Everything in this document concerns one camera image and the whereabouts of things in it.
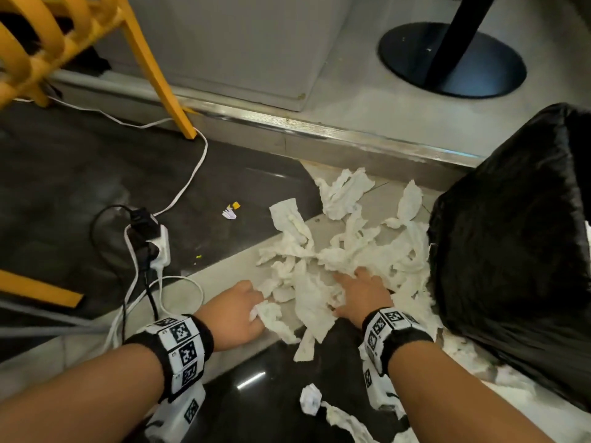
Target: person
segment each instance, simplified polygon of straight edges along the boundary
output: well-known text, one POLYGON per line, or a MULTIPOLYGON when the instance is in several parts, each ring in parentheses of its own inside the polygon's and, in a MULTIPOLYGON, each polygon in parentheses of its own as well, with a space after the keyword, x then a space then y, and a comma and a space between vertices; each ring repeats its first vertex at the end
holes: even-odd
MULTIPOLYGON (((338 317, 358 328, 392 299, 378 276, 358 268, 355 277, 335 274, 346 304, 338 317)), ((240 281, 196 313, 211 331, 213 350, 247 343, 263 331, 249 320, 263 299, 240 281)), ((551 439, 503 398, 447 356, 437 345, 415 341, 398 348, 388 374, 421 443, 549 443, 551 439)), ((146 347, 127 344, 89 360, 0 404, 3 443, 115 443, 157 403, 164 376, 146 347)))

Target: yellow chair leg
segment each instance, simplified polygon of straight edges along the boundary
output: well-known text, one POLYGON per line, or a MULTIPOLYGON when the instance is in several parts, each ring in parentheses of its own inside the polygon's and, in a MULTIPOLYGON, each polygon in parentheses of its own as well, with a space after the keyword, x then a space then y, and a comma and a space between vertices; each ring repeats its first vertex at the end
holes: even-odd
POLYGON ((55 286, 32 280, 25 276, 5 272, 4 270, 0 270, 0 290, 68 308, 76 307, 83 297, 71 290, 56 288, 55 286))
POLYGON ((25 90, 25 95, 31 98, 39 107, 47 107, 50 103, 49 98, 45 93, 43 93, 43 90, 41 87, 39 87, 39 84, 35 84, 27 88, 25 90))
POLYGON ((197 135, 191 121, 187 118, 187 115, 183 111, 179 100, 174 96, 172 89, 168 85, 154 55, 148 46, 142 34, 142 30, 139 27, 139 23, 135 18, 135 14, 128 0, 118 0, 119 6, 123 11, 123 18, 125 21, 121 25, 125 38, 129 42, 131 51, 133 51, 135 58, 137 59, 139 66, 144 71, 146 77, 152 84, 152 87, 158 93, 162 104, 164 104, 170 116, 173 117, 174 122, 185 135, 185 138, 193 139, 197 135))

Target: wristband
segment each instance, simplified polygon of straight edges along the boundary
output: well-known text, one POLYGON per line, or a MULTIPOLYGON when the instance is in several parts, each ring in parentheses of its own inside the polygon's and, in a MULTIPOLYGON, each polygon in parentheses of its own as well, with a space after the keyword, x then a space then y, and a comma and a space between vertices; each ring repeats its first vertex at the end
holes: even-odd
POLYGON ((127 344, 140 344, 158 358, 164 374, 164 392, 159 402, 173 402, 203 376, 205 361, 213 352, 213 336, 194 315, 163 318, 129 337, 127 344))
POLYGON ((396 308, 381 308, 370 313, 363 323, 365 350, 381 376, 388 361, 404 344, 416 341, 433 342, 419 322, 396 308))

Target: yellow chair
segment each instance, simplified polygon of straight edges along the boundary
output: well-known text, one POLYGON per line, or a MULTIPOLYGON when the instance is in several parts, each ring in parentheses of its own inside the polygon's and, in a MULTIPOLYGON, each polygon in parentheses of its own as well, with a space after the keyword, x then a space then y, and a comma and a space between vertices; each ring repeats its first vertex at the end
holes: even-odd
POLYGON ((129 42, 139 65, 162 104, 188 139, 197 132, 164 79, 128 0, 0 0, 0 12, 23 15, 39 36, 40 51, 29 56, 11 32, 0 23, 0 59, 6 75, 0 79, 0 109, 18 96, 27 96, 46 107, 50 100, 39 82, 102 36, 117 27, 129 42), (74 28, 62 34, 55 17, 67 16, 74 28))

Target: round black table base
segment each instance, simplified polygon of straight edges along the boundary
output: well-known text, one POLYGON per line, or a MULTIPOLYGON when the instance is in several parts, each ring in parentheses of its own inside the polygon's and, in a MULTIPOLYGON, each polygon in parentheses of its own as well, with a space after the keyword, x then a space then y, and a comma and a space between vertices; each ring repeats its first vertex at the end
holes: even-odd
POLYGON ((481 32, 476 33, 451 72, 437 74, 431 63, 448 27, 446 23, 426 22, 398 26, 381 38, 378 55, 405 81, 447 96, 492 98, 506 95, 523 83, 527 70, 519 54, 481 32))

